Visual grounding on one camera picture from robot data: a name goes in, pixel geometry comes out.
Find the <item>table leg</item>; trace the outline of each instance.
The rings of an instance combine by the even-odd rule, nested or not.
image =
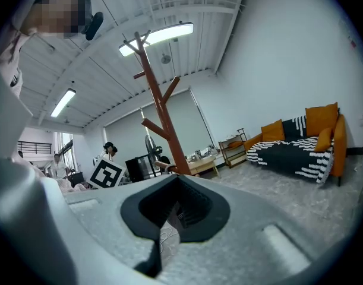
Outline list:
[[[219,172],[218,172],[217,166],[214,166],[213,168],[214,168],[214,170],[216,171],[217,176],[218,176],[219,178],[221,178],[221,176],[219,175]]]

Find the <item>gray floor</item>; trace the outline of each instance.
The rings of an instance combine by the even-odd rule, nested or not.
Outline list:
[[[221,178],[214,172],[202,177],[269,200],[293,217],[312,236],[322,240],[328,248],[351,231],[359,214],[357,209],[363,187],[362,156],[349,156],[346,159],[341,187],[337,187],[337,179],[331,176],[320,186],[248,161],[232,169],[222,167],[219,172]],[[168,223],[164,228],[172,229],[172,234],[177,233]],[[163,265],[177,252],[178,242],[179,236],[174,235],[162,243]]]

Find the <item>sofa armrest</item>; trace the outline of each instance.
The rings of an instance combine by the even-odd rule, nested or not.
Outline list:
[[[254,136],[252,139],[245,141],[244,144],[245,144],[246,151],[248,151],[254,144],[259,143],[262,140],[263,140],[263,136],[261,133],[257,136]]]
[[[334,129],[334,163],[332,174],[342,176],[345,165],[347,148],[345,117],[341,114],[338,117],[336,128]]]

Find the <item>black metal railing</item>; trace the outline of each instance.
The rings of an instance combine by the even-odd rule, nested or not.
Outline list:
[[[24,153],[52,154],[52,144],[43,142],[18,141],[17,150]]]

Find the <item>white corrugated ceiling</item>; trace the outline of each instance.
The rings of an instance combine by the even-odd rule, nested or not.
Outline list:
[[[143,34],[180,21],[194,23],[191,35],[147,48],[159,84],[174,76],[216,70],[232,30],[232,19],[241,0],[91,0],[93,13],[101,11],[104,22],[88,42],[33,36],[22,48],[20,68],[24,85],[20,99],[38,122],[42,119],[84,128],[100,115],[134,96],[148,91],[137,57],[123,57],[118,48]],[[168,64],[160,62],[169,55]],[[77,95],[57,118],[55,104],[68,88]]]

